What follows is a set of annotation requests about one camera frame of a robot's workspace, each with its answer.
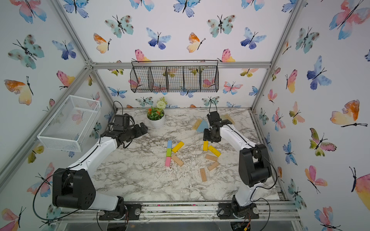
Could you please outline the green block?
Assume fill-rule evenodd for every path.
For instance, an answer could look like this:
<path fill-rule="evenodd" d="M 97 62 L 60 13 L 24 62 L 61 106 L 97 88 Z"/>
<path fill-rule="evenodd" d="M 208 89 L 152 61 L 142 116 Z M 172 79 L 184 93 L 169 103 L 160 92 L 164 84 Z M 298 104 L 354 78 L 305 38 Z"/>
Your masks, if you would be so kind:
<path fill-rule="evenodd" d="M 167 157 L 171 157 L 172 156 L 172 149 L 171 148 L 167 148 L 167 150 L 166 150 L 166 156 Z"/>

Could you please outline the pink block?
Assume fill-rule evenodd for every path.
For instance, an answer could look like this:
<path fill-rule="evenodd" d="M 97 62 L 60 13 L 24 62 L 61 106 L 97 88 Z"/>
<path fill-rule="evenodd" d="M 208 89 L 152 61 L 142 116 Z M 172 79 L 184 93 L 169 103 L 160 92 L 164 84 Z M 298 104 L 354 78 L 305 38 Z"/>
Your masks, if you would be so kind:
<path fill-rule="evenodd" d="M 166 157 L 166 160 L 165 160 L 165 166 L 166 167 L 170 167 L 170 165 L 171 165 L 171 157 Z"/>

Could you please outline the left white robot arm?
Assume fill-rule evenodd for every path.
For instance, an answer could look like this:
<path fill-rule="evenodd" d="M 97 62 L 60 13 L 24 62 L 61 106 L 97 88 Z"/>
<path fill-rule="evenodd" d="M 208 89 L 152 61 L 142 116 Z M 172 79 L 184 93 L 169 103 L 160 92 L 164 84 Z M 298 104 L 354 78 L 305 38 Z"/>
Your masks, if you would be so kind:
<path fill-rule="evenodd" d="M 127 148 L 134 139 L 148 133 L 144 123 L 136 124 L 129 114 L 115 115 L 97 143 L 79 160 L 53 175 L 52 203 L 55 207 L 103 211 L 104 220 L 129 218 L 121 196 L 96 191 L 91 177 L 105 159 L 120 146 Z"/>

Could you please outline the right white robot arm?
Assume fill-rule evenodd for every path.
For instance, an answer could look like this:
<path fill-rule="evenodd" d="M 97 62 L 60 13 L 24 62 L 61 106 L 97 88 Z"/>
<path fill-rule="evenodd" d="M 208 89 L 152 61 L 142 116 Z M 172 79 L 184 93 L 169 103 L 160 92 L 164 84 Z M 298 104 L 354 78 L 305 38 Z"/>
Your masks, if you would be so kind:
<path fill-rule="evenodd" d="M 272 176 L 268 148 L 264 144 L 244 137 L 228 119 L 222 120 L 217 111 L 207 115 L 210 127 L 204 130 L 203 140 L 220 142 L 226 140 L 239 154 L 241 185 L 230 203 L 219 203 L 220 219 L 258 219 L 255 193 Z"/>

